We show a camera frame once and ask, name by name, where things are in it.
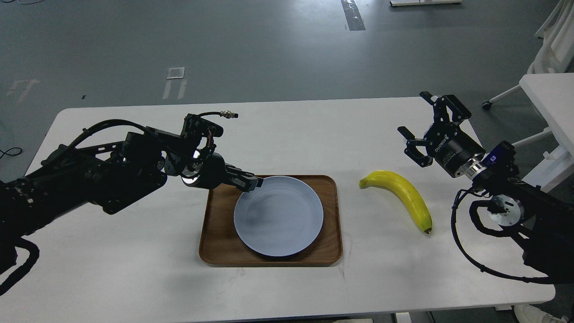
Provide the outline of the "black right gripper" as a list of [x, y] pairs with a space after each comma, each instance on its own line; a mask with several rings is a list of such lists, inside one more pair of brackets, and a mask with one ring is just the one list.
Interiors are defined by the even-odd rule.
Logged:
[[[423, 139], [417, 139], [405, 126], [398, 127], [397, 131], [406, 139], [404, 153], [420, 167], [429, 167], [434, 159], [452, 178], [462, 176], [463, 166], [486, 152], [455, 124], [470, 119], [471, 111], [454, 95], [438, 97], [420, 92], [419, 96], [432, 106], [433, 124]], [[425, 147], [428, 155], [418, 147]]]

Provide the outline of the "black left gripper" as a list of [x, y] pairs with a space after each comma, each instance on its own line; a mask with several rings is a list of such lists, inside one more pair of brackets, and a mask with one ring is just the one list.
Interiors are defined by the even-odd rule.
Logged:
[[242, 192], [252, 192], [264, 183], [264, 178], [231, 164], [225, 164], [219, 153], [214, 153], [205, 160], [198, 176], [193, 178], [182, 177], [181, 180], [184, 185], [192, 188], [211, 190], [224, 183]]

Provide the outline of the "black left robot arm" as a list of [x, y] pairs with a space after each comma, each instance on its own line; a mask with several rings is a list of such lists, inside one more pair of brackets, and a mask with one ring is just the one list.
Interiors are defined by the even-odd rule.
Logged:
[[60, 145], [39, 169], [0, 189], [1, 272], [13, 272], [1, 284], [5, 294], [39, 259], [39, 248], [25, 236], [85, 204], [115, 214], [149, 196], [168, 176], [189, 187], [221, 184], [252, 192], [264, 180], [227, 164], [215, 153], [223, 127], [207, 116], [237, 118], [230, 111], [187, 114], [180, 134], [144, 127], [125, 119], [96, 123]]

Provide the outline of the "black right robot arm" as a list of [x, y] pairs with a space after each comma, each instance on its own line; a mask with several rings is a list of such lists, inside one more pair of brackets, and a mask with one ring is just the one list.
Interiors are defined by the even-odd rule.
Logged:
[[[404, 153], [420, 167], [436, 162], [449, 176], [465, 176], [471, 187], [455, 196], [450, 218], [451, 233], [463, 256], [481, 272], [527, 284], [573, 282], [573, 204], [558, 200], [518, 178], [515, 148], [502, 141], [489, 153], [461, 129], [471, 112], [454, 95], [434, 96], [420, 92], [433, 108], [433, 123], [422, 138], [405, 126], [398, 128], [406, 139]], [[522, 260], [544, 275], [520, 277], [496, 271], [472, 258], [457, 233], [457, 210], [472, 195], [468, 214], [481, 233], [510, 238], [522, 249]]]

